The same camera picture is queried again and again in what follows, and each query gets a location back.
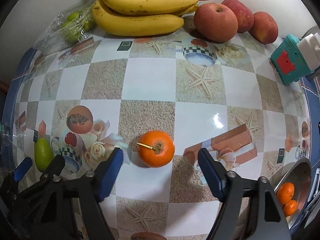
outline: orange fruit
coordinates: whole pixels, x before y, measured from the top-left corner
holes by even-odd
[[[169,134],[149,131],[138,141],[138,155],[149,167],[158,168],[168,164],[174,155],[174,144]]]
[[[291,216],[297,209],[297,202],[292,199],[287,204],[284,205],[283,211],[286,217]]]
[[[281,205],[287,204],[293,197],[294,185],[291,182],[285,182],[278,189],[276,195]]]

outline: wall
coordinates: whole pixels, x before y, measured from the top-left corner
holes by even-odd
[[[80,0],[19,0],[0,29],[0,80],[10,83],[16,67],[54,16]],[[316,25],[300,0],[240,0],[252,12],[266,11],[279,26],[281,37],[301,37]]]

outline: checkered cup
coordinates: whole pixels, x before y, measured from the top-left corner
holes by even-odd
[[[171,44],[181,46],[181,49],[171,48]],[[216,50],[213,44],[191,36],[182,39],[182,41],[169,41],[166,44],[166,48],[175,52],[182,52],[183,57],[195,65],[210,67],[217,61]]]

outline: screw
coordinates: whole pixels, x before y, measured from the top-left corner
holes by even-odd
[[[85,176],[88,177],[88,178],[92,178],[94,176],[94,171],[87,171],[85,173]]]
[[[59,182],[61,180],[60,176],[53,176],[53,182]]]
[[[231,177],[231,178],[234,178],[234,177],[236,177],[236,173],[234,172],[234,171],[228,171],[227,172],[227,175],[229,176],[229,177]]]
[[[266,177],[263,177],[263,176],[260,177],[260,180],[261,180],[263,183],[267,183],[267,182],[268,182],[268,179],[267,179]]]

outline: stainless steel bowl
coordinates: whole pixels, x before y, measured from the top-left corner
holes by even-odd
[[[311,184],[310,161],[307,158],[299,159],[280,180],[279,184],[275,188],[275,192],[277,192],[280,186],[285,182],[293,183],[294,195],[292,199],[296,200],[298,204],[295,213],[287,218],[288,226],[290,229],[300,215],[303,206],[308,198]]]

